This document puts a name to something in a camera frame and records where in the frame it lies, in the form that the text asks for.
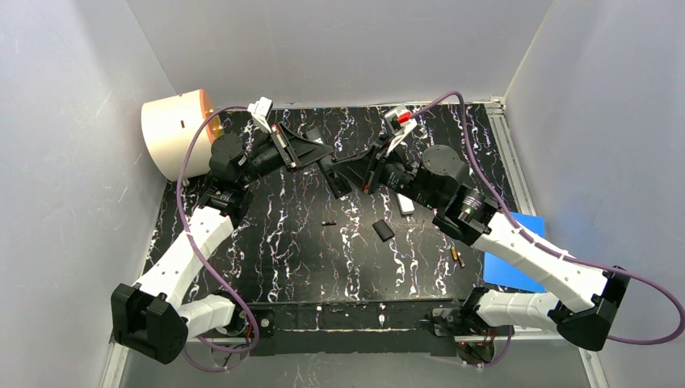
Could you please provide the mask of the black remote control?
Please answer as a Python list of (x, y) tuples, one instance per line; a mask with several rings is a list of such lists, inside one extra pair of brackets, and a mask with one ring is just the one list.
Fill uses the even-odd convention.
[[(319, 128), (312, 128), (305, 133), (310, 141), (323, 144), (322, 132)], [(332, 156), (326, 155), (317, 162), (320, 172), (324, 175), (328, 188), (335, 199), (341, 199), (351, 193), (352, 189), (348, 181), (333, 169)]]

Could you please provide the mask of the white remote control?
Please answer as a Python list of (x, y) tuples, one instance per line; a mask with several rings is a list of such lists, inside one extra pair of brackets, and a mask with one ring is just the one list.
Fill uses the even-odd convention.
[(414, 202), (406, 196), (397, 193), (397, 203), (402, 216), (410, 216), (414, 213), (415, 207)]

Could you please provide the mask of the black battery cover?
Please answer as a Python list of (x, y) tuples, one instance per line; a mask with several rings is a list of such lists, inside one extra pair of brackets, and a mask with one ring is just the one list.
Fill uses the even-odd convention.
[(394, 238), (395, 236), (394, 231), (391, 229), (391, 227), (385, 220), (379, 220), (374, 222), (372, 224), (372, 228), (375, 230), (379, 239), (383, 243), (388, 242), (391, 238)]

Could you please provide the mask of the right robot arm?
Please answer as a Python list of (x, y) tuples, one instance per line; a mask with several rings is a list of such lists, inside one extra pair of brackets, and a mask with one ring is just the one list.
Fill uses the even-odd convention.
[(370, 194), (380, 185), (434, 211), (433, 224), (449, 238), (495, 255), (544, 286), (543, 293), (504, 293), (477, 287), (461, 307), (433, 318), (439, 334), (520, 326), (555, 331), (571, 344), (598, 352), (629, 279), (552, 255), (553, 245), (513, 226), (497, 202), (467, 184), (469, 167), (447, 145), (433, 145), (420, 162), (374, 145), (336, 159), (332, 169)]

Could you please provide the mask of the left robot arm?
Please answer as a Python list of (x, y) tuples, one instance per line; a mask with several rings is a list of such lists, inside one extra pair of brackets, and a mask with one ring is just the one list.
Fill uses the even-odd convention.
[(331, 155), (332, 147), (274, 124), (248, 149), (234, 133), (211, 146), (205, 193), (182, 232), (157, 263), (133, 285), (120, 284), (111, 295), (113, 340), (164, 365), (188, 339), (238, 317), (237, 299), (227, 291), (183, 303), (185, 292), (209, 257), (246, 215), (253, 199), (248, 185), (280, 168), (298, 171)]

